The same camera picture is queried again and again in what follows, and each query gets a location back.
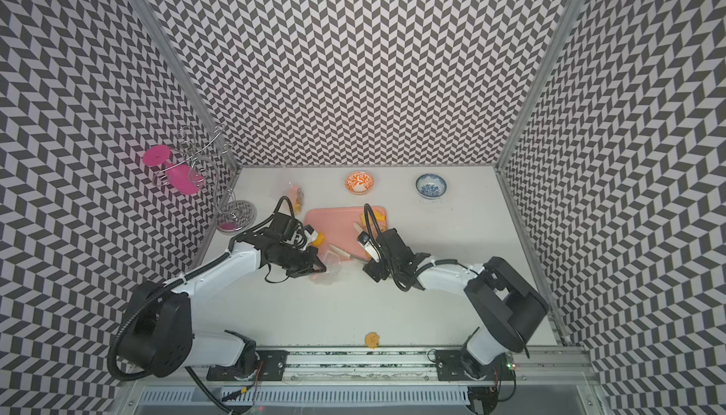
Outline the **clear resealable bag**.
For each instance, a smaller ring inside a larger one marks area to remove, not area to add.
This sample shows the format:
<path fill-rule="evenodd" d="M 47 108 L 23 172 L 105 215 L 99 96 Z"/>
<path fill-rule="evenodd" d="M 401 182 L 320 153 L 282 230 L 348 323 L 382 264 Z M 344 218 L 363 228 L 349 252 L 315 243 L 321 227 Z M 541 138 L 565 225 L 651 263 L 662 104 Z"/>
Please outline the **clear resealable bag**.
<path fill-rule="evenodd" d="M 304 190 L 298 184 L 288 183 L 285 195 L 290 199 L 295 215 L 300 215 L 304 207 Z"/>
<path fill-rule="evenodd" d="M 323 273 L 313 273 L 310 280 L 317 285 L 332 286 L 338 282 L 342 269 L 341 257 L 332 251 L 319 255 L 321 263 L 325 266 Z"/>

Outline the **round cracker cookie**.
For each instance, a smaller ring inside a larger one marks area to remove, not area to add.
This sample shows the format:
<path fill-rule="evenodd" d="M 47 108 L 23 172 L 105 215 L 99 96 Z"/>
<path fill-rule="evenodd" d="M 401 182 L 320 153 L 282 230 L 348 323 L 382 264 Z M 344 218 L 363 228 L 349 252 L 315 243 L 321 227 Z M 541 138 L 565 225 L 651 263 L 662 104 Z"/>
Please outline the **round cracker cookie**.
<path fill-rule="evenodd" d="M 380 345 L 380 335 L 370 332 L 365 336 L 364 343 L 370 349 L 377 349 Z"/>

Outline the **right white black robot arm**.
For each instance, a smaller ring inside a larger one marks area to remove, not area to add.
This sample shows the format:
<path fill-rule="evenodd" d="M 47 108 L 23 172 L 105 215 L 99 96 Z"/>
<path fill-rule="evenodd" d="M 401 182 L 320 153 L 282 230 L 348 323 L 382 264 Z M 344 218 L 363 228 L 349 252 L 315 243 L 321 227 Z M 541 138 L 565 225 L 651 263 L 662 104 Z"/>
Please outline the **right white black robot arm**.
<path fill-rule="evenodd" d="M 363 271 L 372 280 L 391 279 L 403 292 L 438 290 L 462 296 L 478 314 L 481 326 L 459 350 L 467 377 L 495 376 L 500 356 L 529 352 L 527 345 L 548 316 L 549 305 L 508 261 L 495 256 L 484 264 L 465 265 L 451 258 L 415 254 L 396 229 L 380 228 L 368 203 L 364 221 L 357 242 L 371 257 Z"/>

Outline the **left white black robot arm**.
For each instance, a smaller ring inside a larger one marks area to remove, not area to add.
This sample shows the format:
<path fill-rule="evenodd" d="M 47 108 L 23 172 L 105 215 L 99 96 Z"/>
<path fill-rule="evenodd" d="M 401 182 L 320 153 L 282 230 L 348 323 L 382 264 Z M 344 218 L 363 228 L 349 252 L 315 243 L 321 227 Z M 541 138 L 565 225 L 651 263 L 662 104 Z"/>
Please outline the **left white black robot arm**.
<path fill-rule="evenodd" d="M 106 366 L 119 381 L 166 377 L 180 368 L 221 367 L 238 380 L 260 367 L 256 343 L 226 329 L 204 332 L 203 307 L 219 292 L 259 269 L 278 266 L 287 278 L 326 273 L 318 256 L 323 235 L 303 224 L 286 196 L 268 218 L 234 235 L 217 259 L 160 283 L 143 282 L 132 292 L 113 337 Z"/>

